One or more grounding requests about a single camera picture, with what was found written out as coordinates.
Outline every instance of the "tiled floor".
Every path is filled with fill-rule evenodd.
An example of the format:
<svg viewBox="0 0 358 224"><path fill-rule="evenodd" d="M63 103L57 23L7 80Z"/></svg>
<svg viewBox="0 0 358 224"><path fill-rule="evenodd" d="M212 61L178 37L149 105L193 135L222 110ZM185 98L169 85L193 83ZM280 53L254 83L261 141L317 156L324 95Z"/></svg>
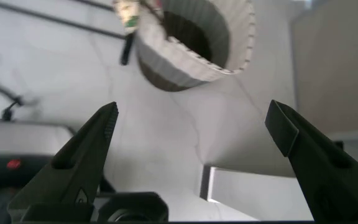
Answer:
<svg viewBox="0 0 358 224"><path fill-rule="evenodd" d="M74 9L66 13L105 26L99 12ZM210 215L217 205L197 205L213 212L184 218L178 211L190 211L188 205L173 203L205 203L194 197L203 164L292 174L264 127L271 99L294 105L291 7L288 0L258 0L255 11L257 41L244 74L167 93L145 80L134 54L128 66L118 64L123 41L0 9L0 84L37 101L17 110L18 120L76 129L116 101L120 114L105 167L114 186L157 191L177 208L174 220L219 220ZM7 103L0 97L0 112Z"/></svg>

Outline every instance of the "woven basket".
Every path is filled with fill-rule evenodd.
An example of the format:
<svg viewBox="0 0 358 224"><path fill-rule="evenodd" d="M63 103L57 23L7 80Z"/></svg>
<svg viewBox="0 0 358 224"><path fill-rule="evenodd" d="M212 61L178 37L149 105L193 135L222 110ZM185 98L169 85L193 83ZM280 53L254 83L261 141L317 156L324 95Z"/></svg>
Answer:
<svg viewBox="0 0 358 224"><path fill-rule="evenodd" d="M162 0L163 22L140 8L139 66L157 88L181 91L237 74L255 39L250 0Z"/></svg>

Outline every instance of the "white and gray basket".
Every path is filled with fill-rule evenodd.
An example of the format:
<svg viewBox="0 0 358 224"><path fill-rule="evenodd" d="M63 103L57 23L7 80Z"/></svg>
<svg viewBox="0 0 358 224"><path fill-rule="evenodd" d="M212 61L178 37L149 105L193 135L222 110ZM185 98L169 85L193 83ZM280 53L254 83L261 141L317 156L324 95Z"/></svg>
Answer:
<svg viewBox="0 0 358 224"><path fill-rule="evenodd" d="M162 0L162 9L168 21L164 24L149 9L140 8L136 38L140 68L157 88L185 90L237 74L250 63L255 41L250 0ZM171 22L172 15L182 21ZM198 37L192 36L194 27L183 21L202 30L210 58L191 49L198 47L199 43L189 46Z"/></svg>

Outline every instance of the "red button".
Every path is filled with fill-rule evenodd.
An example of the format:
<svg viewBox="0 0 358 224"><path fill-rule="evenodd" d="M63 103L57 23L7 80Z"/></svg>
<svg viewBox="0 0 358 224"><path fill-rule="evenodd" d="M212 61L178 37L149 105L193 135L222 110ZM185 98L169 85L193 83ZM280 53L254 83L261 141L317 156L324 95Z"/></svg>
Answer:
<svg viewBox="0 0 358 224"><path fill-rule="evenodd" d="M21 165L22 161L20 159L13 159L6 164L6 167L8 169L15 170L18 169Z"/></svg>

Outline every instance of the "marble floor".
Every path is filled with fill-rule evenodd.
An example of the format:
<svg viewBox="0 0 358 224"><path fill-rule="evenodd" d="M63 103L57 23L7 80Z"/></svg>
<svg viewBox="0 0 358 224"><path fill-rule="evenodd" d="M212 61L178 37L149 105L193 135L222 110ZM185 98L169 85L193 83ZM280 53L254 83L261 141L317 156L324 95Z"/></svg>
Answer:
<svg viewBox="0 0 358 224"><path fill-rule="evenodd" d="M172 220L224 220L225 215L230 220L236 211L217 215L230 208L195 197L204 164L292 175L264 118L271 99L295 104L288 33L294 9L289 0L254 5L258 34L250 67L178 93L153 87L133 52L129 65L120 66L122 40L0 9L0 85L35 102L17 110L17 120L75 129L100 106L116 101L119 118L105 166L115 188L157 191L168 201ZM92 24L119 24L116 17L106 23L88 7L59 13ZM0 97L0 112L7 104ZM187 203L200 211L191 212Z"/></svg>

